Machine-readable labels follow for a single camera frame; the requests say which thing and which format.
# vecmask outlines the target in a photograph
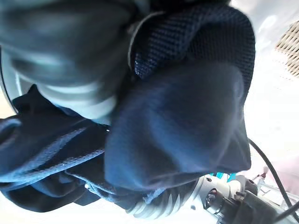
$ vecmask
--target black wire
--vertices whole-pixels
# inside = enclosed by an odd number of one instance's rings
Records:
[[[279,222],[280,220],[286,218],[287,216],[291,215],[293,212],[299,209],[299,202],[294,204],[292,207],[290,207],[287,211],[284,211],[279,216],[276,217],[275,222]]]
[[[282,194],[282,197],[284,198],[287,206],[289,207],[289,209],[293,208],[292,203],[291,203],[288,195],[286,194],[285,188],[282,185],[282,182],[280,181],[280,178],[277,175],[277,172],[276,172],[275,168],[272,166],[271,162],[269,161],[269,159],[267,158],[267,156],[262,152],[262,150],[251,139],[248,138],[248,140],[249,140],[249,143],[252,145],[252,147],[260,154],[260,156],[262,157],[262,159],[265,161],[267,167],[271,171],[271,173],[272,173],[272,175],[274,177],[274,180],[276,181],[276,184],[278,185],[278,188],[279,188],[279,190],[280,190],[280,192]],[[294,217],[294,219],[299,223],[299,217],[295,213],[295,210],[293,210],[293,211],[291,210],[290,214],[292,214],[293,217]]]

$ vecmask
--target clothing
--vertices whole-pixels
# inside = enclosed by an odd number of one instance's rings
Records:
[[[46,212],[77,200],[87,204],[102,197],[126,207],[142,198],[105,181],[107,126],[66,115],[36,86],[14,106],[19,114],[0,121],[0,190],[9,200]]]
[[[107,139],[110,183],[153,190],[250,168],[243,107],[255,38],[244,14],[224,4],[158,14],[142,24],[130,56],[140,80]]]

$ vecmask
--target machine part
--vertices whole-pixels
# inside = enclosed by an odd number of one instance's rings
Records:
[[[242,175],[236,176],[235,179],[241,184],[241,192],[245,192],[246,190],[248,190],[252,194],[257,195],[257,185],[252,180],[249,180]]]
[[[176,213],[183,205],[194,210],[203,208],[206,196],[213,189],[217,189],[225,198],[232,198],[237,191],[241,190],[241,184],[238,181],[226,183],[211,175],[202,176],[189,186],[184,191],[181,191],[180,187],[167,189],[150,204],[146,204],[144,201],[139,202],[135,207],[127,210],[127,213],[136,218],[162,218]]]
[[[276,216],[277,212],[270,204],[246,190],[231,224],[272,224]]]
[[[225,198],[216,189],[211,190],[206,196],[204,209],[217,216],[220,224],[230,224],[233,222],[238,211],[239,204],[234,199]]]

